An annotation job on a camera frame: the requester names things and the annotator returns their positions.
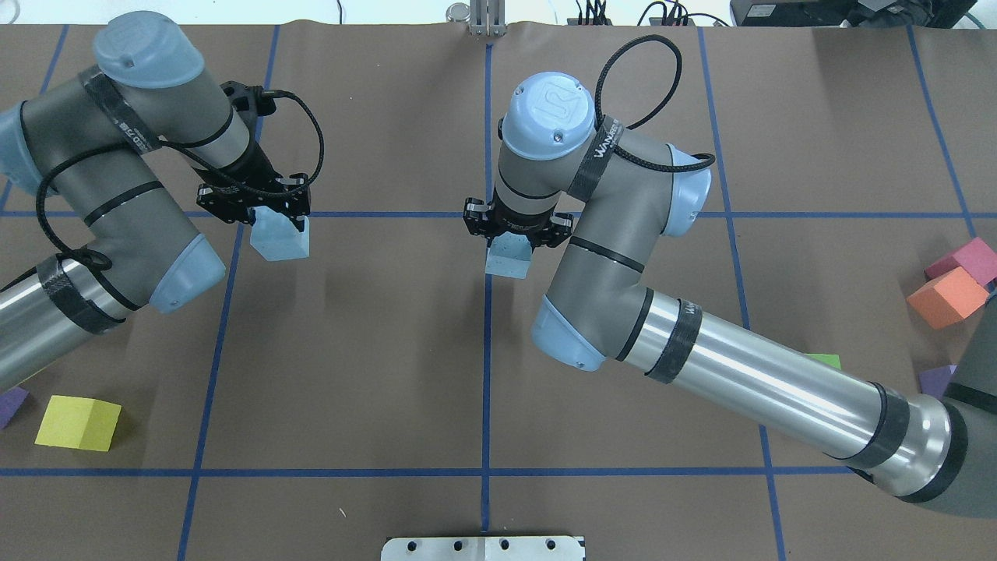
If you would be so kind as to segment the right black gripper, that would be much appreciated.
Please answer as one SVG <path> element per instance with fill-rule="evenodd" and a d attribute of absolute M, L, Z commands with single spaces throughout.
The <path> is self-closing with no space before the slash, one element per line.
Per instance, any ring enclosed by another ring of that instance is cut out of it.
<path fill-rule="evenodd" d="M 474 237 L 492 239 L 502 233 L 526 235 L 531 244 L 545 244 L 556 248 L 572 235 L 572 213 L 547 209 L 539 214 L 513 212 L 505 205 L 489 205 L 476 198 L 466 198 L 463 203 L 463 222 Z"/>

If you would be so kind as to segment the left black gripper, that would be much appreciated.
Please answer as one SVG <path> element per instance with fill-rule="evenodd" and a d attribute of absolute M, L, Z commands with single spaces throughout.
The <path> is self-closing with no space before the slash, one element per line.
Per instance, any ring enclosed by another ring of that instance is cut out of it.
<path fill-rule="evenodd" d="M 214 185 L 203 182 L 197 189 L 196 203 L 207 213 L 227 224 L 255 223 L 254 207 L 266 206 L 283 214 L 299 233 L 304 233 L 311 213 L 309 175 L 277 175 L 265 185 L 256 187 L 245 184 Z M 259 192 L 269 192 L 276 196 L 261 196 Z"/>

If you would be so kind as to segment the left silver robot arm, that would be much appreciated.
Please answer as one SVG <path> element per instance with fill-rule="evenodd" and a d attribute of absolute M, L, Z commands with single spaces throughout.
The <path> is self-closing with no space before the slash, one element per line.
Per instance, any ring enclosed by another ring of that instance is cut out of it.
<path fill-rule="evenodd" d="M 115 17 L 93 53 L 92 67 L 2 113 L 2 174 L 34 198 L 56 249 L 2 290 L 3 390 L 143 306 L 167 315 L 227 276 L 148 153 L 177 150 L 200 178 L 197 206 L 252 227 L 264 259 L 309 255 L 317 174 L 278 173 L 254 136 L 295 93 L 218 83 L 157 12 Z"/>

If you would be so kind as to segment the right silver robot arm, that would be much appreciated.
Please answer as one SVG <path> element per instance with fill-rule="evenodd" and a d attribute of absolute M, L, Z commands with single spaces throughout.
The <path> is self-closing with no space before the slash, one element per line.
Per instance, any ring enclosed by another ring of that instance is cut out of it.
<path fill-rule="evenodd" d="M 567 241 L 533 341 L 594 372 L 613 358 L 807 443 L 897 499 L 995 516 L 995 296 L 943 397 L 905 397 L 641 284 L 661 237 L 687 233 L 711 187 L 687 155 L 596 111 L 576 78 L 525 79 L 502 118 L 488 205 L 467 199 L 476 235 Z"/>

